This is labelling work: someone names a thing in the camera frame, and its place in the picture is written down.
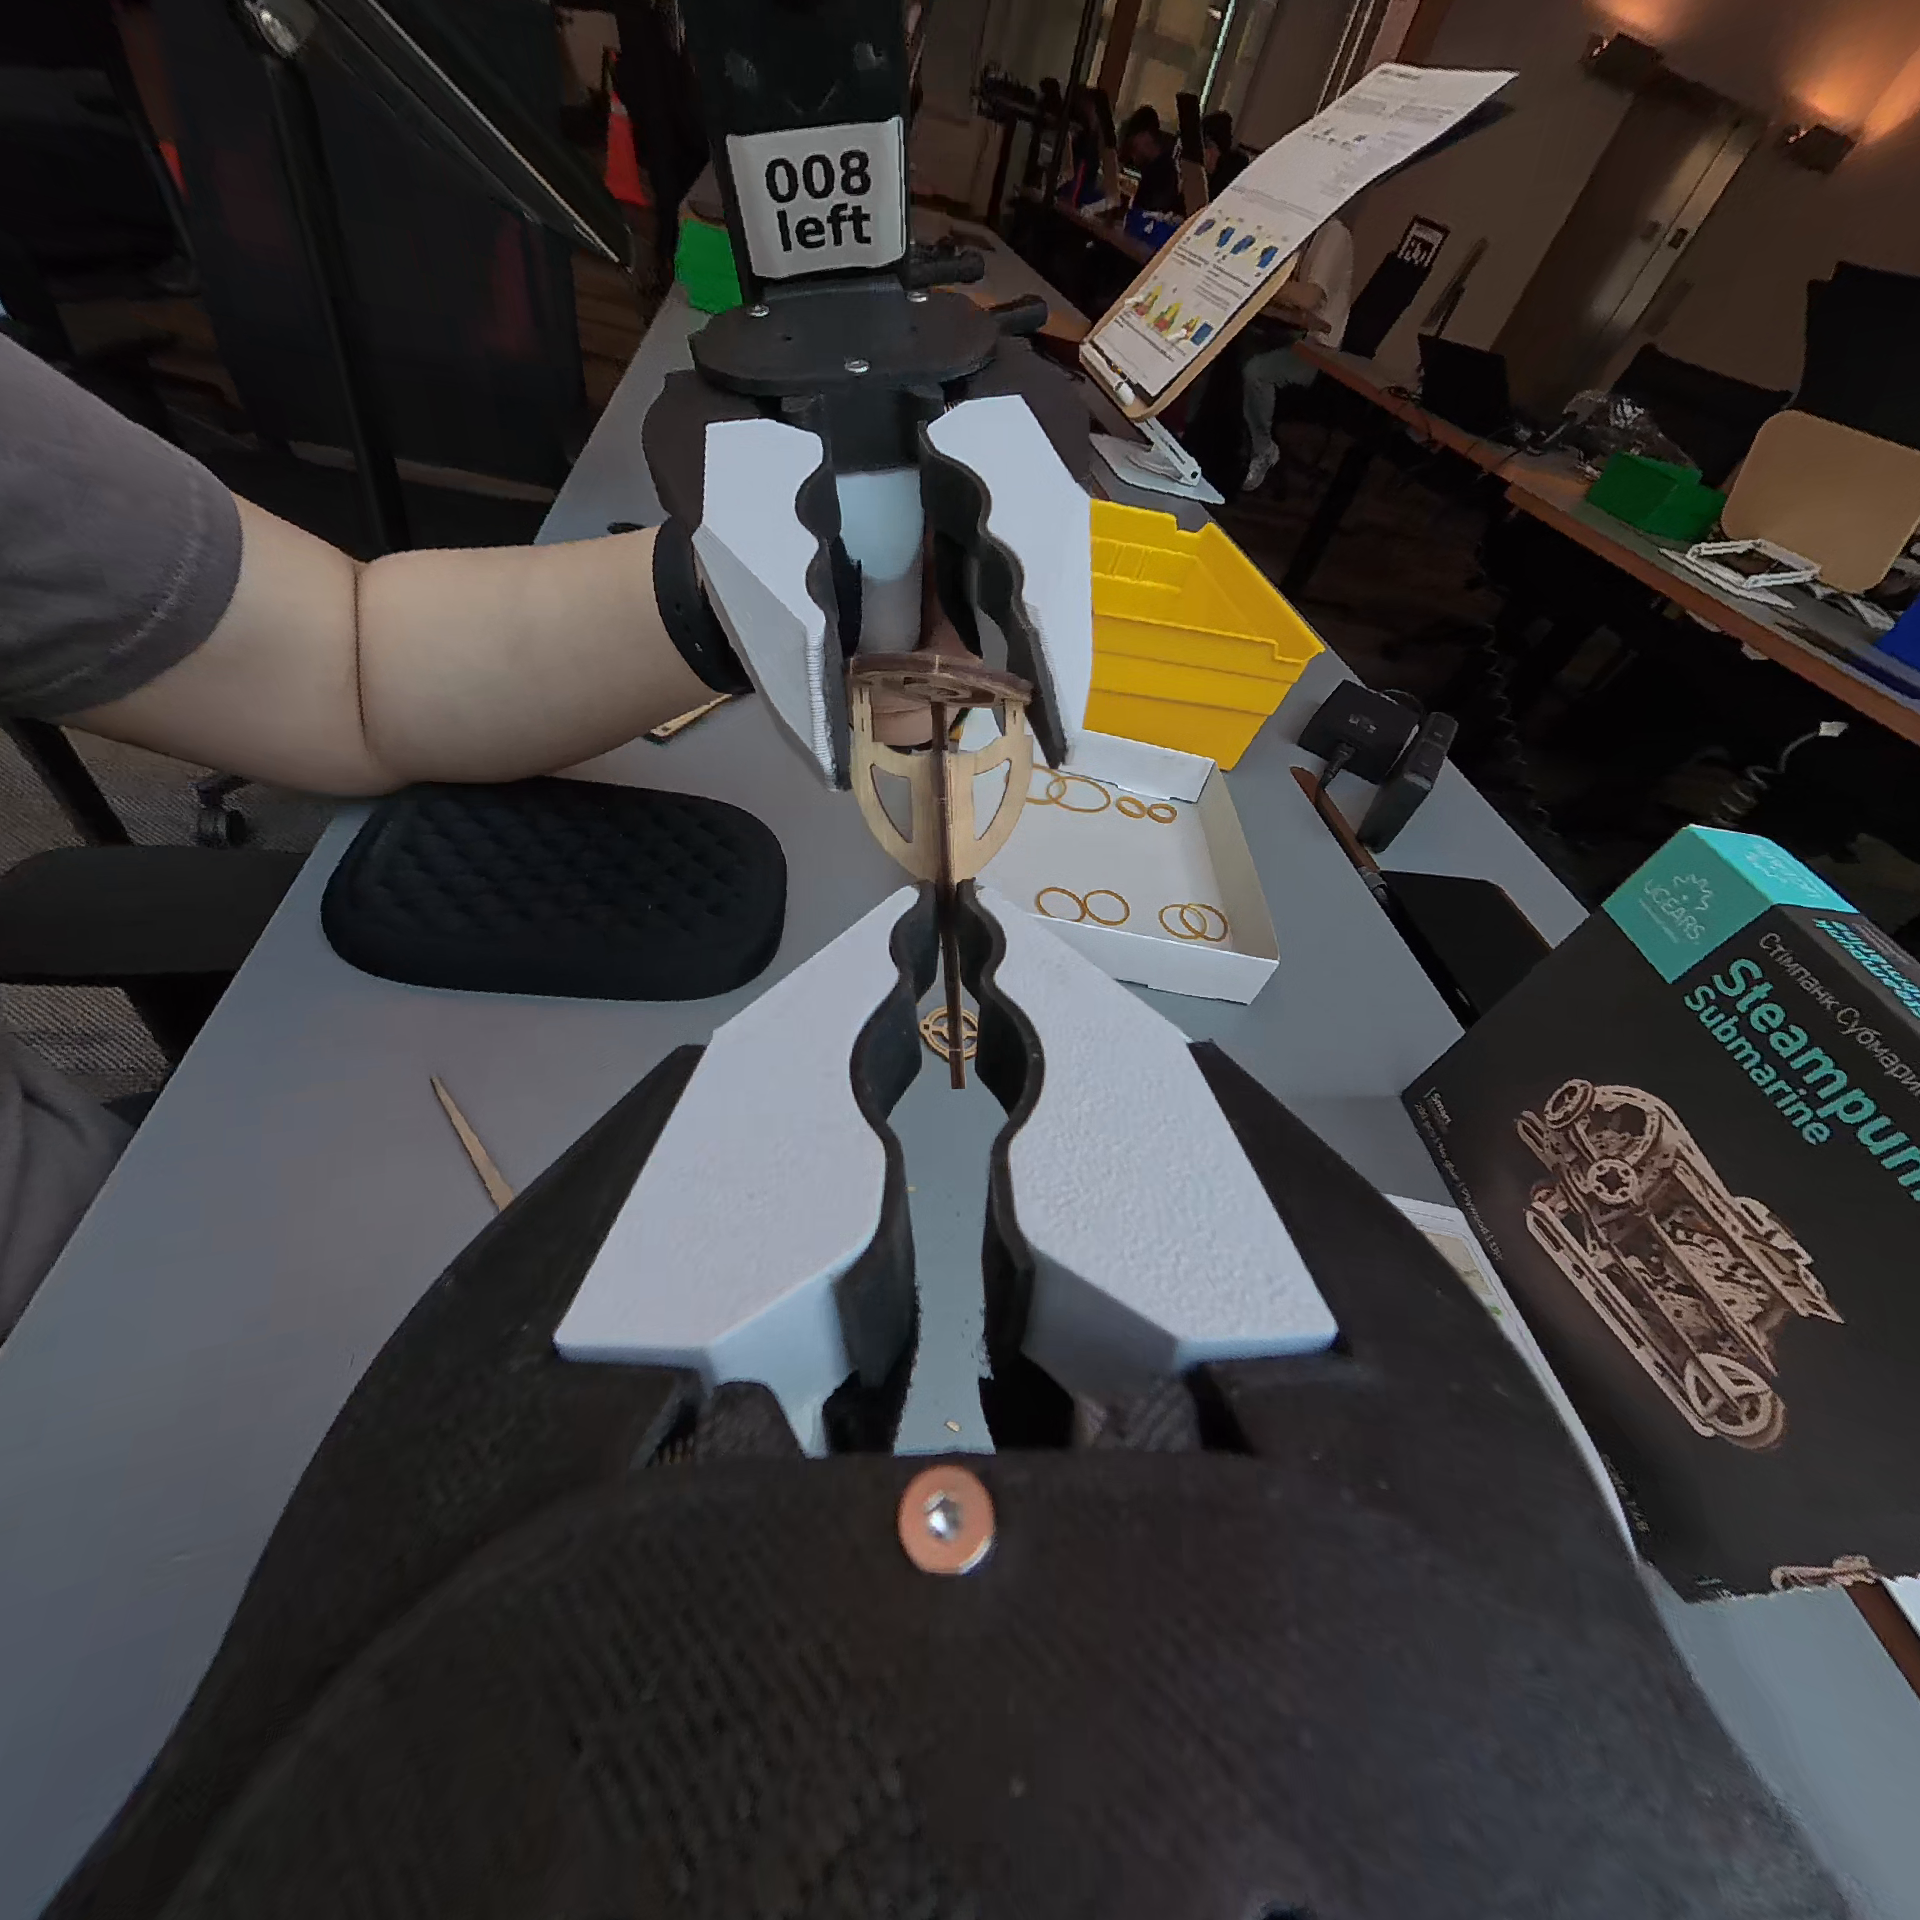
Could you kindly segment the yellow plastic bin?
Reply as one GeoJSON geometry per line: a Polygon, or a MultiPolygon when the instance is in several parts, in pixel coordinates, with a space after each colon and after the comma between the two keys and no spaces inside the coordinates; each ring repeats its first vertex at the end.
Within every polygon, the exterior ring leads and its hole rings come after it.
{"type": "Polygon", "coordinates": [[[1093,504],[1093,733],[1228,769],[1325,651],[1219,525],[1093,504]]]}

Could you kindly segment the black power adapter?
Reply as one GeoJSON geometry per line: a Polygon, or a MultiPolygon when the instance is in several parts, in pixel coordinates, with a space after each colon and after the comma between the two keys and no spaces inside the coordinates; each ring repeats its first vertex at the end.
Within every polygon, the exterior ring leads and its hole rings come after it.
{"type": "Polygon", "coordinates": [[[1432,796],[1454,752],[1457,718],[1405,705],[1364,684],[1338,684],[1308,718],[1300,747],[1322,759],[1329,783],[1352,772],[1375,785],[1375,800],[1355,825],[1368,851],[1385,851],[1432,796]]]}

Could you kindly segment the black padded wrist rest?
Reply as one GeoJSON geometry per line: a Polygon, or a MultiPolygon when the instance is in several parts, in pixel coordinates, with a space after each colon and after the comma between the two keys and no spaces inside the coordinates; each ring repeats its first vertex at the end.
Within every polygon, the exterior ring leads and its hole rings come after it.
{"type": "Polygon", "coordinates": [[[779,835],[727,801],[536,779],[382,800],[321,896],[328,945],[424,988],[680,1003],[763,974],[779,835]]]}

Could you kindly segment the person's grey shirt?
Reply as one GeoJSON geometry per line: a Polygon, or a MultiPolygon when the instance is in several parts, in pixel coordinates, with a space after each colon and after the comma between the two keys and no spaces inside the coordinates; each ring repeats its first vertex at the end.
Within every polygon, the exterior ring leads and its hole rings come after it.
{"type": "MultiPolygon", "coordinates": [[[[191,656],[238,586],[226,485],[3,342],[3,711],[63,723],[191,656]]],[[[131,1129],[3,1029],[3,1331],[131,1129]]]]}

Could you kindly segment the black phone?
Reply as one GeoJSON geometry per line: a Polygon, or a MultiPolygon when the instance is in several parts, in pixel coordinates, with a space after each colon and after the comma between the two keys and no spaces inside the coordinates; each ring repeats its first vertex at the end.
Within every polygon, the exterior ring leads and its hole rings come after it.
{"type": "Polygon", "coordinates": [[[1457,1016],[1474,1025],[1549,954],[1549,938],[1487,878],[1379,876],[1387,920],[1457,1016]]]}

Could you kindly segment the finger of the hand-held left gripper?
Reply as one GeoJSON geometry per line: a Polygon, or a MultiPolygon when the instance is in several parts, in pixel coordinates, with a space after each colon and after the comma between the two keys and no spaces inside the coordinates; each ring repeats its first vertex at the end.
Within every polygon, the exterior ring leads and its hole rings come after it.
{"type": "Polygon", "coordinates": [[[1093,499],[1016,395],[946,409],[920,445],[938,605],[975,655],[983,624],[1003,639],[1045,759],[1069,765],[1093,694],[1093,499]]]}
{"type": "Polygon", "coordinates": [[[694,551],[751,685],[824,781],[846,788],[846,659],[859,642],[862,583],[825,440],[781,419],[710,421],[694,551]]]}

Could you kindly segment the brown pencil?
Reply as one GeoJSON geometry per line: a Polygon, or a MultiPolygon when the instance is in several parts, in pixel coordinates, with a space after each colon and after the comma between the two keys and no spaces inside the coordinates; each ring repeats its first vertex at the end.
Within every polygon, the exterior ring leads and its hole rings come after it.
{"type": "Polygon", "coordinates": [[[1333,838],[1338,841],[1339,851],[1345,851],[1350,867],[1362,880],[1366,883],[1366,891],[1376,900],[1383,909],[1389,909],[1392,895],[1387,888],[1387,880],[1375,859],[1375,851],[1368,851],[1362,841],[1355,827],[1345,821],[1339,806],[1333,801],[1333,796],[1325,788],[1322,772],[1310,772],[1306,765],[1296,765],[1293,769],[1296,783],[1308,796],[1310,806],[1316,809],[1316,817],[1325,827],[1329,827],[1333,838]]]}

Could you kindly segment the white instruction booklet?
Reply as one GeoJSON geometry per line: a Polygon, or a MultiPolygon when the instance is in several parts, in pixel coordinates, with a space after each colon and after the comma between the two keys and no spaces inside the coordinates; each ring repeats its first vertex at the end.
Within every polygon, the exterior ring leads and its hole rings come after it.
{"type": "Polygon", "coordinates": [[[1459,1209],[1432,1205],[1410,1194],[1389,1194],[1389,1203],[1426,1238],[1494,1318],[1504,1323],[1515,1322],[1515,1303],[1459,1209]]]}

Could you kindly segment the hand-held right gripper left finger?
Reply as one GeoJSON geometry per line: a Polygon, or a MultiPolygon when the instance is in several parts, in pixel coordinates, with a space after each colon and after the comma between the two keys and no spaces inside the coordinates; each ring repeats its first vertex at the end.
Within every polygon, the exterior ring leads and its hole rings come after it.
{"type": "Polygon", "coordinates": [[[555,1331],[572,1360],[768,1388],[804,1453],[828,1400],[916,1348],[888,1118],[920,1071],[920,895],[901,887],[725,1020],[555,1331]]]}

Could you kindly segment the black model kit box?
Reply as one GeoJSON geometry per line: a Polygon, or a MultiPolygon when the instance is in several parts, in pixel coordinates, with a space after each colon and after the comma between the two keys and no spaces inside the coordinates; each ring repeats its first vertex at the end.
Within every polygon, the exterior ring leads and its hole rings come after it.
{"type": "Polygon", "coordinates": [[[1914,957],[1685,827],[1403,1091],[1645,1559],[1918,1574],[1914,957]]]}

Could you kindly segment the flat wooden strip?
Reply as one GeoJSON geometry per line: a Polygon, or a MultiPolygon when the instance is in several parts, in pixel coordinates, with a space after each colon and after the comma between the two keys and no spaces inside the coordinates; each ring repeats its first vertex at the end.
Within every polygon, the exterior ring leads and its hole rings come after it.
{"type": "Polygon", "coordinates": [[[514,1198],[516,1198],[514,1187],[507,1181],[505,1172],[495,1165],[490,1149],[477,1137],[477,1131],[468,1120],[464,1110],[460,1108],[453,1094],[445,1090],[444,1079],[429,1077],[427,1082],[429,1082],[429,1090],[436,1091],[436,1103],[440,1106],[445,1120],[450,1124],[450,1129],[468,1154],[468,1164],[476,1172],[476,1180],[482,1185],[494,1210],[505,1214],[507,1209],[514,1205],[514,1198]]]}

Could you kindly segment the wooden stand with instruction sheet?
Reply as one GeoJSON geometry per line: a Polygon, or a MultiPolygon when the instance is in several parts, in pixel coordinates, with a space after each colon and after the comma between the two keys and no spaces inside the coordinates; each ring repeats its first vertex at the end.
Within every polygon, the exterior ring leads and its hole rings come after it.
{"type": "Polygon", "coordinates": [[[1511,78],[1515,71],[1383,64],[1188,216],[1077,351],[1083,375],[1145,433],[1143,444],[1093,440],[1120,483],[1221,502],[1159,417],[1283,299],[1308,245],[1333,231],[1358,193],[1426,148],[1496,123],[1511,78]]]}

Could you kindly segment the empty wooden document stand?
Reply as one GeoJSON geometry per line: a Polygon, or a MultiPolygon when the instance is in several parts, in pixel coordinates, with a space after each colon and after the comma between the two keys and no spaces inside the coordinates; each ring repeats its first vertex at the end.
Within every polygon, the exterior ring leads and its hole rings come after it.
{"type": "Polygon", "coordinates": [[[1875,587],[1918,527],[1918,450],[1781,411],[1755,438],[1719,515],[1723,540],[1673,553],[1716,587],[1875,587]]]}

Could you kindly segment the black wristband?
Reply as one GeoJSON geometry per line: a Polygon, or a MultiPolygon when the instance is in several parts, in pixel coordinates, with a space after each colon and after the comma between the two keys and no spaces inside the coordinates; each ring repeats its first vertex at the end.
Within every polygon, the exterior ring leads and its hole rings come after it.
{"type": "Polygon", "coordinates": [[[692,532],[677,516],[655,527],[655,602],[667,639],[705,685],[727,696],[755,692],[723,619],[706,602],[692,532]]]}

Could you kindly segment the wooden fork arm part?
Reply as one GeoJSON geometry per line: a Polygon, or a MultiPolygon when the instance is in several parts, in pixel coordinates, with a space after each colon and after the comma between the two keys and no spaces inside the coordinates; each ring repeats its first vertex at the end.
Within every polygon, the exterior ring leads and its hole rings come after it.
{"type": "Polygon", "coordinates": [[[1035,775],[1035,738],[1023,707],[926,707],[929,747],[907,752],[878,738],[875,702],[849,689],[853,793],[878,847],[933,887],[952,1024],[946,1074],[963,1090],[958,896],[1019,825],[1035,775]]]}

